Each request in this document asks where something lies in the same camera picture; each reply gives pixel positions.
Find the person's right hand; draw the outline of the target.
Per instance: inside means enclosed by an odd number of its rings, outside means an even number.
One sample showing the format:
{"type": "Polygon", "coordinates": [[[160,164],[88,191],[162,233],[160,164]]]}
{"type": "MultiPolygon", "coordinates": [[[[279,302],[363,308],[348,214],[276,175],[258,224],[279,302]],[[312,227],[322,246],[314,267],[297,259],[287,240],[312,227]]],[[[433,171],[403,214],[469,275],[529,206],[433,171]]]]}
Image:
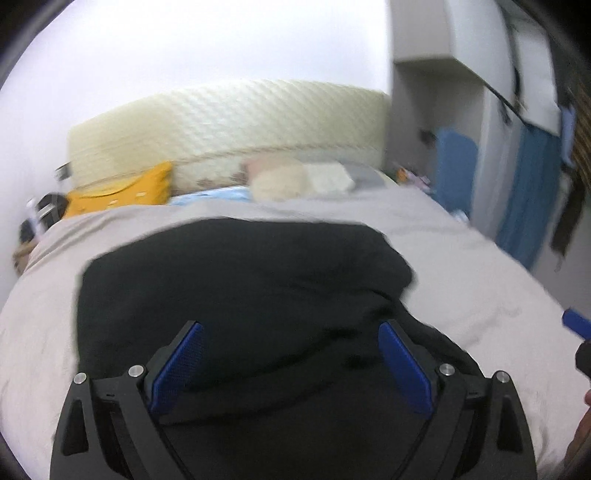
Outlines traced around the person's right hand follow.
{"type": "Polygon", "coordinates": [[[590,451],[590,431],[591,431],[591,392],[587,391],[584,397],[584,402],[588,407],[586,413],[580,420],[575,431],[574,437],[571,440],[566,450],[564,458],[564,467],[570,467],[575,461],[582,460],[583,456],[590,451]]]}

